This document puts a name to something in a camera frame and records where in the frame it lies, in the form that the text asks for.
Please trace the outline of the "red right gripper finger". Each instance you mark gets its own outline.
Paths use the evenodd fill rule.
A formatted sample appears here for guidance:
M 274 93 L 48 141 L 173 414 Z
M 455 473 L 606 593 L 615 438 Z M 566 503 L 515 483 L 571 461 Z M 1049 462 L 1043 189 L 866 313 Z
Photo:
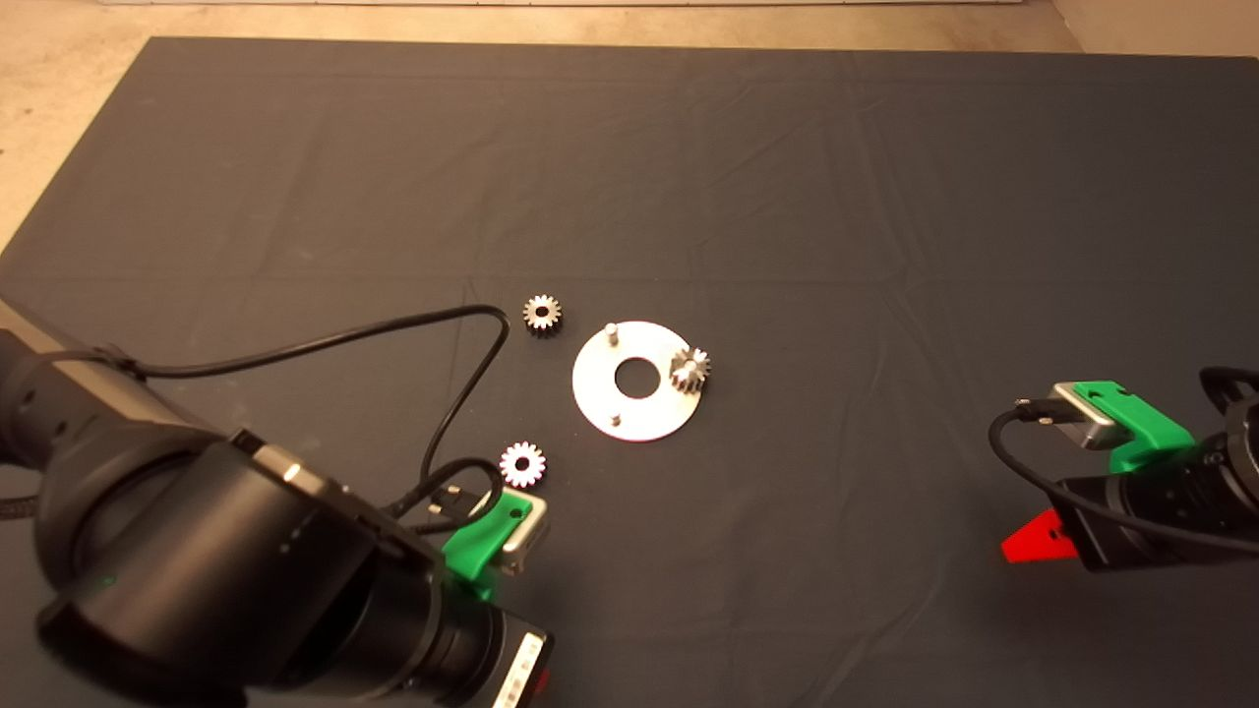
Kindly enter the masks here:
M 1030 522 L 1001 542 L 1003 561 L 1031 563 L 1031 561 L 1079 559 L 1075 544 L 1066 534 L 1056 509 L 1039 511 Z

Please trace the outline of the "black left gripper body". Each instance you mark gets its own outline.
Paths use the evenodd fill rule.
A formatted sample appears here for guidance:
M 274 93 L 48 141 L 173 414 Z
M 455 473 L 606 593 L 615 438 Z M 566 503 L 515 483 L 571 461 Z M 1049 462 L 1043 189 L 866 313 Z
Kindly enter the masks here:
M 555 644 L 460 580 L 400 574 L 393 583 L 403 659 L 392 693 L 437 707 L 526 707 Z

